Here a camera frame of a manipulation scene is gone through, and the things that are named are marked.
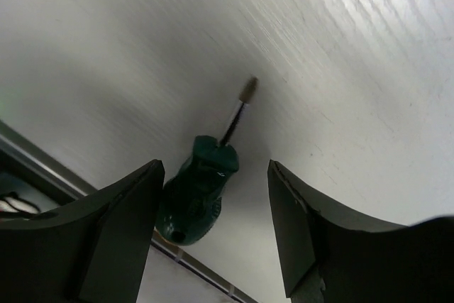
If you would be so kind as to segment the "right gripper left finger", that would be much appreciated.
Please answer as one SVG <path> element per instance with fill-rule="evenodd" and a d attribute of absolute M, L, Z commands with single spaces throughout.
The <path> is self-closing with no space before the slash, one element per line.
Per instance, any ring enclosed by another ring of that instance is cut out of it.
<path fill-rule="evenodd" d="M 153 160 L 32 219 L 1 223 L 2 302 L 135 302 L 165 170 Z"/>

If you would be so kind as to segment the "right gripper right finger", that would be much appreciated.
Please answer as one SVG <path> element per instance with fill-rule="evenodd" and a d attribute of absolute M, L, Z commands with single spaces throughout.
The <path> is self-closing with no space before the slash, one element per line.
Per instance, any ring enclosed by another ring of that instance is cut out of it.
<path fill-rule="evenodd" d="M 284 291 L 292 302 L 452 302 L 453 218 L 403 226 L 267 169 Z"/>

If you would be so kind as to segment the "green orange stubby screwdriver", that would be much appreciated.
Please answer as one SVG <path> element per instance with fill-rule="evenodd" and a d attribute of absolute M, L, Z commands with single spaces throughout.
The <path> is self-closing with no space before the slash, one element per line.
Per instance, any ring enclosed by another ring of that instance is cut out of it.
<path fill-rule="evenodd" d="M 226 183 L 240 168 L 238 154 L 230 140 L 257 87 L 258 78 L 250 77 L 221 138 L 196 136 L 191 155 L 165 183 L 155 230 L 168 243 L 176 246 L 196 243 L 220 216 Z"/>

